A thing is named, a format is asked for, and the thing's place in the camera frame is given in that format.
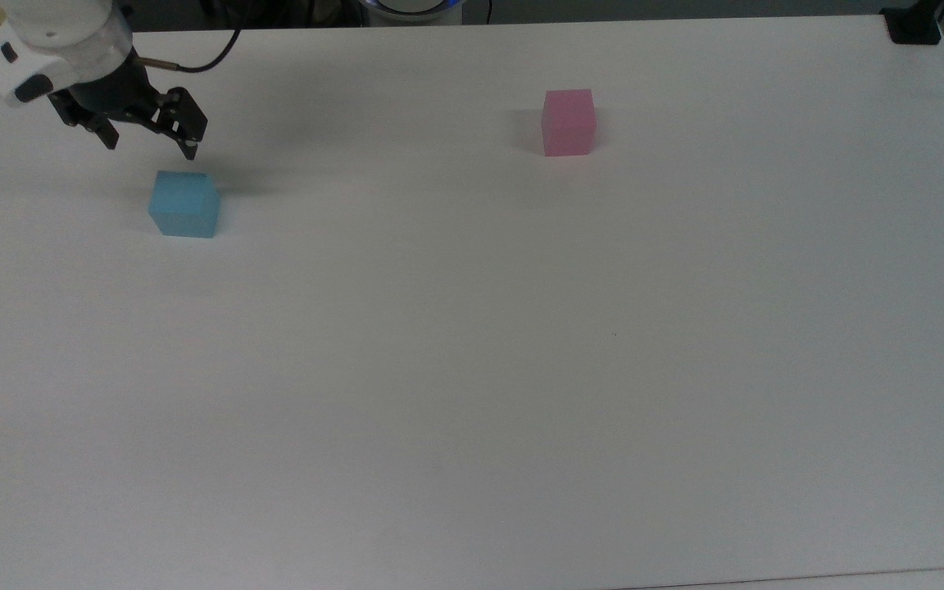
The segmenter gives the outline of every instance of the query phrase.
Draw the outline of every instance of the blue cube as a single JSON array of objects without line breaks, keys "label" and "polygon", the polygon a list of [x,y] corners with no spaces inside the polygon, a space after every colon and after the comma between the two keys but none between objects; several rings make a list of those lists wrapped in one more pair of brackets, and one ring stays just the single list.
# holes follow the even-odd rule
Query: blue cube
[{"label": "blue cube", "polygon": [[162,235],[213,238],[220,195],[210,176],[193,172],[160,171],[147,213]]}]

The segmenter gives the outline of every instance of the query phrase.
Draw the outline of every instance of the white robot arm housing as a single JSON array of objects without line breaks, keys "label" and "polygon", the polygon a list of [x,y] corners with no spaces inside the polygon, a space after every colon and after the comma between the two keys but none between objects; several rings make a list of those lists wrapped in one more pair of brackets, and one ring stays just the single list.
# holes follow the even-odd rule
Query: white robot arm housing
[{"label": "white robot arm housing", "polygon": [[195,157],[206,117],[183,88],[148,82],[129,24],[112,0],[0,0],[0,97],[19,106],[49,97],[70,126],[115,149],[112,121],[143,125]]}]

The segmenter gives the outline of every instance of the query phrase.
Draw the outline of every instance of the white table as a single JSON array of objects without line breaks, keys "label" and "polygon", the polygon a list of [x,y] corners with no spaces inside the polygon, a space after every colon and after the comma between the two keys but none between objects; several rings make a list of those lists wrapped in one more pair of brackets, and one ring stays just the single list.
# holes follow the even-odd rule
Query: white table
[{"label": "white table", "polygon": [[[153,82],[210,117],[195,163],[0,104],[0,588],[944,567],[944,45],[251,31]],[[579,87],[598,148],[541,157]],[[158,169],[213,175],[217,238],[158,235]]]}]

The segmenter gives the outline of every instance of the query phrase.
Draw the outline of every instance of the black object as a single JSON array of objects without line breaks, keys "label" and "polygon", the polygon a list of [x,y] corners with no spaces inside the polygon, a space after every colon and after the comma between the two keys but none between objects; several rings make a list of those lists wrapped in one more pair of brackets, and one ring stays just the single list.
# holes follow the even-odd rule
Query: black object
[{"label": "black object", "polygon": [[75,84],[49,96],[61,120],[71,127],[82,125],[96,134],[108,149],[116,149],[119,132],[111,123],[135,123],[155,134],[173,139],[188,160],[195,160],[207,118],[188,90],[173,88],[160,94],[148,82],[148,72],[135,64],[131,50],[126,62],[106,77]]},{"label": "black object", "polygon": [[5,59],[7,59],[7,62],[10,62],[10,63],[14,63],[16,59],[18,59],[19,57],[18,55],[16,55],[16,50],[12,48],[12,45],[10,45],[10,42],[8,41],[6,41],[0,47],[0,52],[2,52],[2,56],[5,57]]},{"label": "black object", "polygon": [[919,0],[908,8],[883,8],[887,33],[899,45],[937,45],[942,32],[937,28],[934,12],[943,0]]},{"label": "black object", "polygon": [[53,82],[45,74],[36,74],[26,79],[20,86],[16,86],[14,96],[22,103],[30,103],[35,98],[44,97],[52,91]]}]

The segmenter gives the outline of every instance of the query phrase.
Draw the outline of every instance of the black cable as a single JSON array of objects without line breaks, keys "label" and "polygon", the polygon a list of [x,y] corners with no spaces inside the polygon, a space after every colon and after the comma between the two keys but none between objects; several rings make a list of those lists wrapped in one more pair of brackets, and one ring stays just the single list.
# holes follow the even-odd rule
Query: black cable
[{"label": "black cable", "polygon": [[199,67],[179,65],[177,66],[177,71],[186,71],[188,74],[202,74],[203,71],[213,70],[217,64],[224,61],[225,57],[228,56],[228,53],[231,52],[232,48],[235,46],[235,42],[239,41],[239,34],[243,32],[243,27],[247,26],[247,19],[250,18],[250,12],[253,8],[254,0],[247,0],[247,10],[243,11],[243,18],[239,19],[239,24],[235,27],[235,33],[232,33],[232,38],[229,39],[228,45],[225,45],[225,49],[221,50],[220,55],[214,57],[212,62],[206,65],[200,65]]}]

